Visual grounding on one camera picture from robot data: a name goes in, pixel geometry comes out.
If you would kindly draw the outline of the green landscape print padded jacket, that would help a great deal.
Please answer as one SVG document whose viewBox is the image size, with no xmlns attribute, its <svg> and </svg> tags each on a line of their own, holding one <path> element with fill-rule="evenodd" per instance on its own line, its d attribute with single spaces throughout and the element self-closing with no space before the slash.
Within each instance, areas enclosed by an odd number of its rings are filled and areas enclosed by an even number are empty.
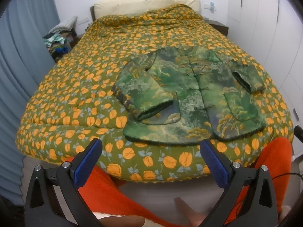
<svg viewBox="0 0 303 227">
<path fill-rule="evenodd" d="M 130 60 L 112 88 L 132 141 L 189 145 L 251 135 L 266 126 L 256 68 L 203 47 L 165 47 Z"/>
</svg>

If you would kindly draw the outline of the pile of clothes on nightstand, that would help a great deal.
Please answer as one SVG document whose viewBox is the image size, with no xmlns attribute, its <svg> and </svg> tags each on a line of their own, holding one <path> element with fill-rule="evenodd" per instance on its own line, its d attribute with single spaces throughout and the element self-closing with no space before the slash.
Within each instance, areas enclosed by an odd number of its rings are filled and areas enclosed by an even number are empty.
<svg viewBox="0 0 303 227">
<path fill-rule="evenodd" d="M 43 37 L 44 45 L 53 60 L 57 63 L 65 54 L 68 54 L 77 43 L 77 33 L 72 28 L 70 31 L 49 33 Z"/>
</svg>

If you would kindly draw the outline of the orange fleece trousers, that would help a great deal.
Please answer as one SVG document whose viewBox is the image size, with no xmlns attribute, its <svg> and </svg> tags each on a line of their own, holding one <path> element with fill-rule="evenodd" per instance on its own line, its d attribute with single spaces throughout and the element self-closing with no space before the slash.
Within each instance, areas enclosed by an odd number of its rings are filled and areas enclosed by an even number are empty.
<svg viewBox="0 0 303 227">
<path fill-rule="evenodd" d="M 262 150 L 255 167 L 252 169 L 259 169 L 262 165 L 267 166 L 272 178 L 277 203 L 278 224 L 288 183 L 287 176 L 291 169 L 290 141 L 284 137 L 279 137 L 270 142 Z M 248 187 L 245 186 L 240 192 L 226 224 L 239 216 L 240 207 L 247 192 Z M 168 226 L 166 221 L 124 196 L 112 182 L 110 176 L 95 166 L 85 185 L 79 188 L 79 193 L 102 226 Z M 200 226 L 204 219 L 196 218 L 197 226 Z"/>
</svg>

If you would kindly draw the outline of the blue window curtain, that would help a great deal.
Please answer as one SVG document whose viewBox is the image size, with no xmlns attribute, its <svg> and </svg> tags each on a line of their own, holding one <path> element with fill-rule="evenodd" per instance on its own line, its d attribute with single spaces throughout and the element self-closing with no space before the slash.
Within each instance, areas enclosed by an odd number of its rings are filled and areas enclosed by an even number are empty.
<svg viewBox="0 0 303 227">
<path fill-rule="evenodd" d="M 43 36 L 60 22 L 54 0 L 11 0 L 1 15 L 1 196 L 23 205 L 15 143 L 27 102 L 55 62 Z"/>
</svg>

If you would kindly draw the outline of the dark wooden right nightstand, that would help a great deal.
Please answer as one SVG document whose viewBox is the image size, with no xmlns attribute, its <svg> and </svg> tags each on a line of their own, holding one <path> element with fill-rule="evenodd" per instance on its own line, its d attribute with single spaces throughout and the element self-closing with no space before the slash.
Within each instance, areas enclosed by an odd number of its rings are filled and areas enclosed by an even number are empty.
<svg viewBox="0 0 303 227">
<path fill-rule="evenodd" d="M 213 28 L 215 28 L 216 30 L 218 30 L 221 34 L 223 34 L 224 36 L 228 36 L 229 33 L 229 28 L 228 26 L 218 22 L 218 21 L 214 21 L 214 20 L 210 20 L 210 19 L 206 19 L 205 20 L 208 24 L 210 24 Z"/>
</svg>

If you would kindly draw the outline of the striped grey pillow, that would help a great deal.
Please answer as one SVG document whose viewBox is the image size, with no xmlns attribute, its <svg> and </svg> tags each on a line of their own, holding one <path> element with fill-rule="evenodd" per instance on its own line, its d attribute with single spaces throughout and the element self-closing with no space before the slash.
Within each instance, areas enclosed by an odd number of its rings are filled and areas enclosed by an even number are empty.
<svg viewBox="0 0 303 227">
<path fill-rule="evenodd" d="M 49 30 L 48 33 L 61 33 L 62 31 L 71 31 L 77 22 L 77 16 L 73 16 L 68 20 L 62 21 L 52 29 Z"/>
</svg>

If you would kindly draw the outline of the white wardrobe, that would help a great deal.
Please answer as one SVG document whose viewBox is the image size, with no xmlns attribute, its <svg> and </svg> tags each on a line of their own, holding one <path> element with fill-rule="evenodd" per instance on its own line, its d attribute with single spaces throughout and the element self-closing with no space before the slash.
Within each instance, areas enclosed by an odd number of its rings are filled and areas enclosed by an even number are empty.
<svg viewBox="0 0 303 227">
<path fill-rule="evenodd" d="M 273 78 L 302 126 L 302 21 L 287 0 L 229 0 L 229 38 Z"/>
</svg>

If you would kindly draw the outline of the cream padded headboard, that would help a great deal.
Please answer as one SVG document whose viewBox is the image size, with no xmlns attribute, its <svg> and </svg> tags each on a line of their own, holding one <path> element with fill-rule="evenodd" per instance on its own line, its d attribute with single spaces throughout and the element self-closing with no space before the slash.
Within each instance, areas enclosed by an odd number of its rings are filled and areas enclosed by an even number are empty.
<svg viewBox="0 0 303 227">
<path fill-rule="evenodd" d="M 201 12 L 200 0 L 102 0 L 90 7 L 90 12 L 95 21 L 106 15 L 143 14 L 174 4 L 187 5 L 195 12 Z"/>
</svg>

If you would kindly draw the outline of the wall socket with blue plug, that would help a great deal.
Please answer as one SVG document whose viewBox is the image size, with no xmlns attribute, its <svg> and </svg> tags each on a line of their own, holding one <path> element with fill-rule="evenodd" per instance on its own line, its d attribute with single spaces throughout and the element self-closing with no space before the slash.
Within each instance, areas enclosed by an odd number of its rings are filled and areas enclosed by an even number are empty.
<svg viewBox="0 0 303 227">
<path fill-rule="evenodd" d="M 213 2 L 210 2 L 209 4 L 205 3 L 204 9 L 208 9 L 211 13 L 214 13 L 216 11 L 216 7 Z"/>
</svg>

